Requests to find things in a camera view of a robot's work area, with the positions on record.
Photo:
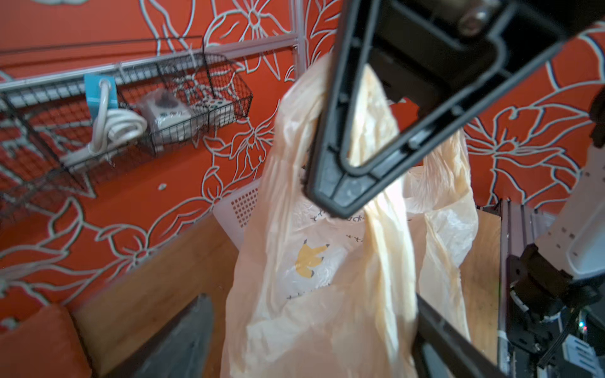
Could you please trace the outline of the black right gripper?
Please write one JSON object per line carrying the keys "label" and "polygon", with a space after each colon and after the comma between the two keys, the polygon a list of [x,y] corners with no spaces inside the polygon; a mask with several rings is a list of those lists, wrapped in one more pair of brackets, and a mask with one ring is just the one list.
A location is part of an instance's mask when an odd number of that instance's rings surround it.
{"label": "black right gripper", "polygon": [[[305,192],[346,218],[604,15],[602,1],[349,1],[342,10],[326,104]],[[368,162],[351,160],[362,78],[419,119]]]}

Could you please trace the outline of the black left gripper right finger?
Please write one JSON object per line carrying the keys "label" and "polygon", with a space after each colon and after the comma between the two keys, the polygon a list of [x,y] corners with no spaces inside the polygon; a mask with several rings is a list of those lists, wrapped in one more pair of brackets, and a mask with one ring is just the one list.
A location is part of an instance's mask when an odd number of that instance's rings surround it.
{"label": "black left gripper right finger", "polygon": [[412,346],[419,377],[503,377],[490,362],[421,296],[418,326]]}

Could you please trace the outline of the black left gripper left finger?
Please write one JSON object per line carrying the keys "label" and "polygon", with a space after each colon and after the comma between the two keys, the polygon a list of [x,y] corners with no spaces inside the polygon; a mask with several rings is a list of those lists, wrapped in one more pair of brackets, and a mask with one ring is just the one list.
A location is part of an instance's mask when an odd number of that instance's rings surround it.
{"label": "black left gripper left finger", "polygon": [[108,377],[201,377],[214,327],[211,299],[200,294]]}

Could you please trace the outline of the banana print plastic bag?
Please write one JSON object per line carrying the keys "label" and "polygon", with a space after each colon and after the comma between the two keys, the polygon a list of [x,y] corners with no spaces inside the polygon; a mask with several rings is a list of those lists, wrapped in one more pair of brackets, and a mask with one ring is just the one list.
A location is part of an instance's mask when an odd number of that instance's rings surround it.
{"label": "banana print plastic bag", "polygon": [[463,132],[361,211],[323,215],[303,166],[332,58],[281,100],[226,302],[223,377],[414,376],[417,300],[470,334],[459,268],[478,229]]}

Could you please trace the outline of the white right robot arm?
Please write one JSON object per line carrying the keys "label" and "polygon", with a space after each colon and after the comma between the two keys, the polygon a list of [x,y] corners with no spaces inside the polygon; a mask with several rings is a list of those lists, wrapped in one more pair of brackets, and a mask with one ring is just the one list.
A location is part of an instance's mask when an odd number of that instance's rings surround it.
{"label": "white right robot arm", "polygon": [[[351,217],[603,14],[602,1],[347,1],[307,165],[307,198],[334,217]],[[367,68],[376,69],[389,95],[418,104],[421,116],[357,167],[348,153]],[[581,311],[601,299],[603,93],[590,118],[592,144],[572,195],[548,231],[509,260],[519,268],[510,297],[523,325],[570,309],[546,351],[526,347],[536,376],[547,375]]]}

